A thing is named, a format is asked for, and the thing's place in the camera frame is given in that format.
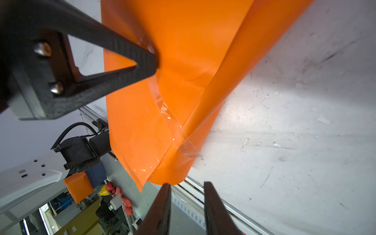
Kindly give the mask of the orange wrapping paper sheet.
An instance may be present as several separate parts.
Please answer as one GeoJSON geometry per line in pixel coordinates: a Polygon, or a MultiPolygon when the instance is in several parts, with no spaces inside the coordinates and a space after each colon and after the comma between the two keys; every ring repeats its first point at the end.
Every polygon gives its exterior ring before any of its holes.
{"type": "Polygon", "coordinates": [[[200,152],[228,95],[310,1],[102,1],[102,23],[157,57],[156,73],[106,97],[110,143],[141,191],[176,185],[195,158],[173,146],[149,83],[200,152]]]}

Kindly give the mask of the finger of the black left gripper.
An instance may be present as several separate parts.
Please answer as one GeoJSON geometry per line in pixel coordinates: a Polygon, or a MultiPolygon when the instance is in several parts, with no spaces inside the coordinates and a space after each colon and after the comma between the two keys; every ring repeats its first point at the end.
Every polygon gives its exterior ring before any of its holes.
{"type": "Polygon", "coordinates": [[[153,51],[102,23],[101,1],[1,1],[1,112],[53,120],[156,73],[153,51]]]}

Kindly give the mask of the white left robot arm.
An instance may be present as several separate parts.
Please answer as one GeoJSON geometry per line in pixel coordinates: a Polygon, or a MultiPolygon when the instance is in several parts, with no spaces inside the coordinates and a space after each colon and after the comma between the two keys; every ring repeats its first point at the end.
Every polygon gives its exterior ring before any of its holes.
{"type": "MultiPolygon", "coordinates": [[[[1,1],[1,110],[20,120],[52,120],[153,76],[157,58],[65,1],[1,1]],[[110,72],[82,75],[68,36],[134,62],[110,72]]],[[[109,127],[90,135],[57,138],[42,157],[3,170],[1,205],[96,165],[111,151],[109,127]]]]}

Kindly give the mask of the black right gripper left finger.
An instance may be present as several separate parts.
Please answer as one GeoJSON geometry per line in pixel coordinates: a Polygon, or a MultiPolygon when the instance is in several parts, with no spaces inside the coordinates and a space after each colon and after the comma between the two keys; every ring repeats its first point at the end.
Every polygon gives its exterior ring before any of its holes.
{"type": "Polygon", "coordinates": [[[171,185],[162,185],[135,235],[168,235],[171,214],[171,185]]]}

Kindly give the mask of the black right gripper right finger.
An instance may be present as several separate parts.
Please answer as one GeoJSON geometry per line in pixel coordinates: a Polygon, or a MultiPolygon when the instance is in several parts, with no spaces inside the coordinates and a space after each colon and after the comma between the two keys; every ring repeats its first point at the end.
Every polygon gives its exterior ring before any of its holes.
{"type": "Polygon", "coordinates": [[[204,182],[204,212],[208,235],[242,235],[211,182],[204,182]]]}

